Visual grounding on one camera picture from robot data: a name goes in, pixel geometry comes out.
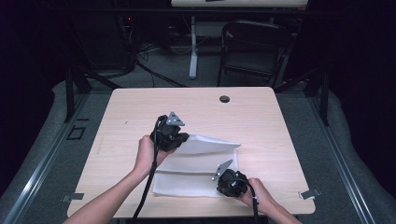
person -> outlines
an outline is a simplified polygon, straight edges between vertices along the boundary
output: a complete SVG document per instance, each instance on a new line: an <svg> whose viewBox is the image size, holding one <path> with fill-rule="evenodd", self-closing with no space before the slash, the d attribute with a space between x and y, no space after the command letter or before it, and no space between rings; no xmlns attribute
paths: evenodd
<svg viewBox="0 0 396 224"><path fill-rule="evenodd" d="M173 152L160 150L157 157L158 166ZM133 170L115 186L77 210L64 223L108 223L128 195L149 175L153 156L154 144L148 135L144 135L139 140ZM259 178L250 178L248 181L256 191L259 212L264 213L279 224L301 223L274 200ZM238 200L252 207L253 201L250 189L242 194Z"/></svg>

table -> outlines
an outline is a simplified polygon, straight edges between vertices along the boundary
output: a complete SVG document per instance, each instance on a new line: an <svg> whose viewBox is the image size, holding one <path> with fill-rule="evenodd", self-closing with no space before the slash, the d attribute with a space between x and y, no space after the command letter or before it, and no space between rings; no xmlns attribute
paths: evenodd
<svg viewBox="0 0 396 224"><path fill-rule="evenodd" d="M222 103L222 95L229 96L230 102ZM182 132L240 142L240 171L260 178L292 214L315 211L313 201L299 197L298 192L308 190L308 186L272 89L159 88L113 91L76 188L76 193L83 193L84 197L70 203L67 215L71 216L132 170L138 140L151 133L160 115L169 115L170 111L186 123ZM132 217L145 185L146 181L132 192L115 217ZM252 215L250 208L225 196L168 197L155 195L151 190L139 217Z"/></svg>
<svg viewBox="0 0 396 224"><path fill-rule="evenodd" d="M305 7L308 0L172 0L172 7ZM189 78L197 77L196 20L191 17L191 62Z"/></svg>

